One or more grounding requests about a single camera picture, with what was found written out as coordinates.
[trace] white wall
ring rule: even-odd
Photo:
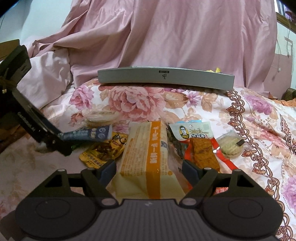
[[[296,34],[293,33],[292,31],[289,31],[288,28],[283,26],[280,23],[277,23],[277,28],[278,28],[278,34],[277,34],[277,40],[278,43],[276,45],[276,51],[275,53],[277,54],[282,54],[285,56],[290,56],[292,58],[292,82],[291,82],[291,88],[295,89],[296,88]]]
[[[21,0],[0,18],[0,42],[56,33],[66,19],[72,0]]]
[[[0,24],[3,20],[0,28],[0,43],[20,38],[25,20],[25,7],[26,0],[21,0],[0,18]]]
[[[278,7],[278,5],[277,5],[276,0],[274,0],[274,7],[275,7],[276,12],[279,12],[279,7]]]
[[[56,33],[65,21],[72,0],[26,0],[28,16],[24,21],[20,42],[35,35],[46,37]]]

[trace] yellow object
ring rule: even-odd
[[[100,168],[108,160],[115,160],[122,154],[127,137],[126,134],[112,132],[112,140],[93,144],[79,158],[88,167]]]
[[[216,73],[220,73],[220,72],[221,72],[221,69],[216,68]]]
[[[168,167],[166,126],[160,121],[131,127],[112,180],[116,199],[181,199],[184,192]]]

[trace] pink flower pattern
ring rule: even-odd
[[[246,95],[245,99],[252,105],[254,110],[258,111],[258,113],[264,113],[266,115],[271,114],[272,105],[263,98],[259,98],[254,95]]]
[[[93,94],[94,92],[91,88],[83,84],[74,91],[69,104],[75,105],[78,110],[83,110],[85,108],[91,109],[91,100],[94,97]]]
[[[283,186],[283,195],[290,208],[296,212],[296,176],[288,178]]]
[[[249,115],[249,116],[246,117],[246,120],[247,120],[248,122],[254,122],[254,121],[255,121],[255,117]]]
[[[202,97],[196,91],[190,91],[188,95],[186,95],[188,100],[187,107],[194,106],[196,107],[198,102],[201,101]]]
[[[71,116],[71,120],[69,122],[69,125],[75,126],[77,123],[81,123],[81,121],[84,119],[84,116],[82,112],[75,113]]]
[[[117,133],[129,134],[129,127],[126,120],[121,120],[113,126],[113,131]]]
[[[168,92],[175,92],[175,93],[183,93],[184,91],[186,91],[186,90],[184,90],[184,89],[172,89],[172,88],[164,88],[164,91],[168,91]]]
[[[123,114],[130,121],[155,121],[165,107],[163,88],[142,86],[99,86],[99,90],[109,89],[111,110]]]
[[[270,131],[268,131],[266,129],[260,129],[256,139],[268,140],[279,147],[282,147],[284,149],[287,148],[287,146],[283,142],[283,139],[280,136],[278,136],[276,133],[271,133]]]

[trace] cable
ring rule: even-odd
[[[4,14],[3,19],[2,19],[2,21],[1,21],[0,30],[1,30],[2,23],[3,23],[3,20],[4,20],[4,18],[5,18],[5,15],[6,15],[6,14]]]
[[[279,57],[278,57],[278,66],[276,67],[276,66],[274,66],[274,65],[272,65],[272,67],[274,67],[274,68],[276,68],[276,70],[277,70],[277,72],[274,74],[274,76],[271,78],[272,80],[274,80],[275,79],[275,77],[276,77],[276,75],[281,71],[281,68],[280,68],[280,55],[281,55],[281,47],[280,47],[280,45],[279,45],[279,41],[278,41],[278,39],[276,39],[276,43],[277,43],[277,46],[278,46],[278,48],[279,48]]]
[[[290,54],[289,54],[289,50],[288,50],[288,42],[289,42],[289,37],[290,37],[290,32],[291,32],[291,24],[290,21],[286,18],[288,24],[289,24],[289,33],[288,33],[288,38],[287,38],[287,54],[288,54],[288,58],[290,58]]]

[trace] pink comforter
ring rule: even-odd
[[[273,0],[73,0],[60,31],[29,54],[68,48],[76,86],[99,69],[218,66],[263,92],[276,37]]]

